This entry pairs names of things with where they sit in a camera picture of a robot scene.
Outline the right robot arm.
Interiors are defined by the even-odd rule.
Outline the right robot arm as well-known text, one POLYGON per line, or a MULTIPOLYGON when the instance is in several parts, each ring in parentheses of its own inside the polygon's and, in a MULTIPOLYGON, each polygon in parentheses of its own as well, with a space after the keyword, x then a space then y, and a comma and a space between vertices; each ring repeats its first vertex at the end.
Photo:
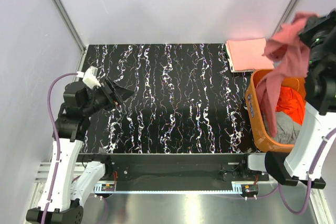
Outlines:
POLYGON ((335 11, 324 16, 296 13, 267 40, 264 56, 278 66, 255 71, 245 94, 260 150, 248 156, 248 168, 265 171, 281 185, 302 182, 323 189, 322 166, 335 140, 335 11), (304 102, 294 144, 275 140, 276 106, 283 87, 295 89, 304 102))

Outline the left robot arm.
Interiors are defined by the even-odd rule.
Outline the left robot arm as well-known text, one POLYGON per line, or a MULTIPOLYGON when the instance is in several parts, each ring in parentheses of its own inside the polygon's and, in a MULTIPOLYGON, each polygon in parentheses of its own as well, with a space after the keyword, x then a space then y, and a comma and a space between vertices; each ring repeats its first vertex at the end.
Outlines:
POLYGON ((78 178, 75 164, 90 126, 90 118, 101 110, 112 110, 134 95, 110 78, 72 82, 66 85, 58 117, 50 114, 53 149, 44 192, 37 207, 28 210, 29 223, 81 223, 83 207, 96 183, 113 172, 106 154, 94 157, 78 178))

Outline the salmon red t shirt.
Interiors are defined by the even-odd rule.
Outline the salmon red t shirt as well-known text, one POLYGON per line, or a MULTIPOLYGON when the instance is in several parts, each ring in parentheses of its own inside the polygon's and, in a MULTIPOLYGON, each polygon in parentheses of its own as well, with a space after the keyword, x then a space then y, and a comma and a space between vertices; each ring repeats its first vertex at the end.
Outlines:
POLYGON ((266 74, 256 86, 260 110, 266 117, 269 135, 277 134, 276 105, 284 78, 301 77, 308 73, 310 49, 299 38, 310 17, 318 17, 312 12, 297 12, 291 23, 284 23, 281 29, 267 40, 264 56, 279 65, 266 74))

